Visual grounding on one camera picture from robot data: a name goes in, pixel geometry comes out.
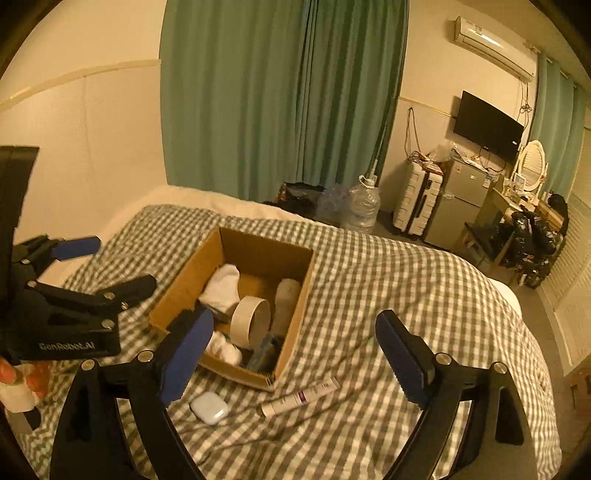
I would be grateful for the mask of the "operator hand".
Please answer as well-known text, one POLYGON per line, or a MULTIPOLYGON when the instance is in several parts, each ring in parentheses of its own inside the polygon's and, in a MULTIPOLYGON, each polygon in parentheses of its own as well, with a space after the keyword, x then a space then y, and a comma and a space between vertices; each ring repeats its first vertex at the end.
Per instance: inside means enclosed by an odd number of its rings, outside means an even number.
POLYGON ((1 404, 11 413, 33 410, 47 395, 49 376, 48 362, 13 366, 1 358, 1 404))

